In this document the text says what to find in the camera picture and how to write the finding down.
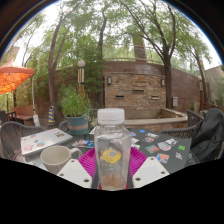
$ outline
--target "bottle label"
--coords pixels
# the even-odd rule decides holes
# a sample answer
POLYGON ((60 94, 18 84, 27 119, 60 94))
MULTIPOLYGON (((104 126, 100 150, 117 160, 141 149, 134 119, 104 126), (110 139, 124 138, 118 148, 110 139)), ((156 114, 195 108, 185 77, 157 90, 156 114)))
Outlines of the bottle label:
POLYGON ((102 152, 100 159, 103 159, 108 163, 114 164, 121 159, 121 153, 114 149, 106 149, 102 152))

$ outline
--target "lamp post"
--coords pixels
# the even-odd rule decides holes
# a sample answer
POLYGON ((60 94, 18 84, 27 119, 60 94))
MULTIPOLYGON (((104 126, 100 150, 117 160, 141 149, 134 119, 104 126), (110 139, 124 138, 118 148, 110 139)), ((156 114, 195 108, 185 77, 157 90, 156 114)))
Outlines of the lamp post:
POLYGON ((80 94, 84 94, 84 66, 86 65, 84 60, 78 62, 78 91, 80 94))

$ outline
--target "wooden bench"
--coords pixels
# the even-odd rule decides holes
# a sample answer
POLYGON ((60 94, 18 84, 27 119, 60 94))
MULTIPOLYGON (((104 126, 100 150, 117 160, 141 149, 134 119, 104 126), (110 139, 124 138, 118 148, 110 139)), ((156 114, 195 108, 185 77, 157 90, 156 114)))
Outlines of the wooden bench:
POLYGON ((16 120, 26 126, 34 126, 33 121, 33 105, 28 106, 20 106, 20 107, 14 107, 12 108, 12 111, 16 111, 16 120))

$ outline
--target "cup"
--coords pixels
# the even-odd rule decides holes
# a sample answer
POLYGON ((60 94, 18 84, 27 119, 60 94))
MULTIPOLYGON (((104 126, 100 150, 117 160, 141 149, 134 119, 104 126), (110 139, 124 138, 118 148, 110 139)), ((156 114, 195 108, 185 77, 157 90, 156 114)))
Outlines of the cup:
POLYGON ((74 152, 79 152, 79 157, 82 155, 78 148, 68 149, 65 146, 55 145, 44 149, 40 154, 40 159, 46 169, 56 175, 68 160, 72 159, 74 152))

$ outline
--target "plastic bottle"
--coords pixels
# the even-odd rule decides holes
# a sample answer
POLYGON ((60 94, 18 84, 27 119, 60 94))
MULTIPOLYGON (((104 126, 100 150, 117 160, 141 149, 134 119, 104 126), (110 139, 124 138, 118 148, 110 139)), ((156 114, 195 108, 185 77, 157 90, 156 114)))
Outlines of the plastic bottle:
POLYGON ((126 188, 129 169, 131 133, 124 126, 124 110, 100 109, 94 132, 98 174, 103 190, 126 188))

